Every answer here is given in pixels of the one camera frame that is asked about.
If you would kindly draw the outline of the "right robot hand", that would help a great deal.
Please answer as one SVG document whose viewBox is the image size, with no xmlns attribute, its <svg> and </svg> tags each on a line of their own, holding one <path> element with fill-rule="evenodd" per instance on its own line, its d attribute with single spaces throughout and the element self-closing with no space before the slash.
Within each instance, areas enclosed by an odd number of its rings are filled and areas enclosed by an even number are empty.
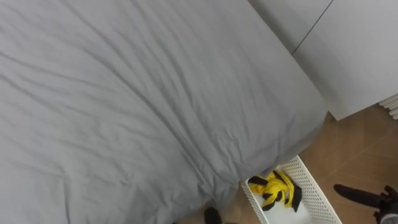
<svg viewBox="0 0 398 224">
<path fill-rule="evenodd" d="M 341 184 L 333 186 L 334 191 L 345 199 L 375 208 L 377 224 L 397 224 L 397 191 L 389 185 L 380 194 L 374 194 Z"/>
</svg>

